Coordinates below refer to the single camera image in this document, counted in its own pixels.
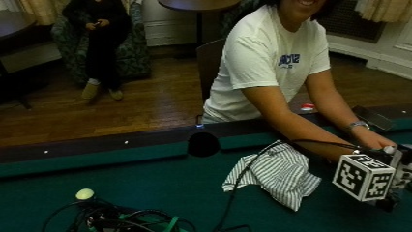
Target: person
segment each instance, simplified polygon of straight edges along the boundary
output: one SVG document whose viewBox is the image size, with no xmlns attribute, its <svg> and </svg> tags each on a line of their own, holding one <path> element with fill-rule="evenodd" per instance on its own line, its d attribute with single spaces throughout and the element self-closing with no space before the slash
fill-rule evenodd
<svg viewBox="0 0 412 232">
<path fill-rule="evenodd" d="M 80 10 L 91 15 L 91 19 L 79 16 Z M 112 98 L 120 100 L 124 94 L 116 71 L 116 48 L 131 30 L 131 18 L 121 0 L 71 0 L 61 14 L 77 28 L 85 28 L 89 35 L 85 63 L 89 81 L 83 98 L 95 98 L 101 83 Z"/>
<path fill-rule="evenodd" d="M 288 108 L 304 84 L 319 113 L 359 145 L 371 149 L 395 146 L 357 119 L 333 85 L 325 31 L 316 18 L 336 2 L 261 0 L 260 8 L 239 21 L 228 35 L 205 100 L 204 124 L 263 118 L 289 140 L 353 145 Z M 335 162 L 355 151 L 311 142 L 297 144 Z"/>
</svg>

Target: patterned chair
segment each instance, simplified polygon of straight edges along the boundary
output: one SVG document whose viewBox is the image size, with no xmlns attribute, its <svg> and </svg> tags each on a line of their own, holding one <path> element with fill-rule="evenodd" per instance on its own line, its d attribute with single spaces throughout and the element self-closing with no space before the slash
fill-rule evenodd
<svg viewBox="0 0 412 232">
<path fill-rule="evenodd" d="M 131 32 L 120 44 L 117 54 L 117 71 L 123 80 L 141 78 L 151 73 L 149 54 L 141 18 L 141 5 L 136 2 L 129 7 Z M 52 37 L 61 54 L 65 67 L 71 71 L 73 82 L 85 85 L 85 60 L 88 36 L 85 30 L 76 30 L 67 18 L 60 15 L 52 27 Z"/>
<path fill-rule="evenodd" d="M 225 38 L 235 27 L 236 23 L 251 12 L 257 10 L 260 0 L 241 0 L 240 5 L 220 15 L 220 35 Z"/>
</svg>

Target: black pants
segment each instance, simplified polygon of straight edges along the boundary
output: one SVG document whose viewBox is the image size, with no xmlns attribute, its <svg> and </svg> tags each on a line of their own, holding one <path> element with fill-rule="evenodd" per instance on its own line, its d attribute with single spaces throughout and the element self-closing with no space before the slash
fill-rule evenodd
<svg viewBox="0 0 412 232">
<path fill-rule="evenodd" d="M 120 76 L 116 71 L 116 48 L 127 38 L 131 22 L 121 26 L 111 25 L 89 32 L 89 48 L 87 54 L 87 75 L 97 79 L 105 88 L 120 88 Z"/>
</svg>

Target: curtain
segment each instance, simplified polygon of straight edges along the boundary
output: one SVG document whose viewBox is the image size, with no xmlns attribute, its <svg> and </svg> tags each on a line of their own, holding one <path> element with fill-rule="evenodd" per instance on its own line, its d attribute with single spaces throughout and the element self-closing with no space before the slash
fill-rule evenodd
<svg viewBox="0 0 412 232">
<path fill-rule="evenodd" d="M 412 0 L 357 0 L 356 10 L 363 19 L 375 22 L 408 22 Z"/>
<path fill-rule="evenodd" d="M 56 17 L 61 14 L 61 10 L 69 0 L 3 0 L 9 11 L 24 11 L 35 14 L 39 25 L 51 25 L 56 22 Z M 129 12 L 129 4 L 143 0 L 123 0 L 127 11 Z"/>
<path fill-rule="evenodd" d="M 69 0 L 17 0 L 23 10 L 36 15 L 39 25 L 51 25 Z"/>
</svg>

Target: t-shirt logo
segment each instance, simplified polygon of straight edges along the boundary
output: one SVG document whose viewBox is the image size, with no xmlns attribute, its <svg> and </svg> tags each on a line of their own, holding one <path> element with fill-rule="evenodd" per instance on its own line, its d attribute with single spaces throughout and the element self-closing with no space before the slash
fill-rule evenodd
<svg viewBox="0 0 412 232">
<path fill-rule="evenodd" d="M 283 55 L 280 57 L 279 66 L 284 69 L 292 69 L 293 64 L 300 62 L 300 54 Z"/>
</svg>

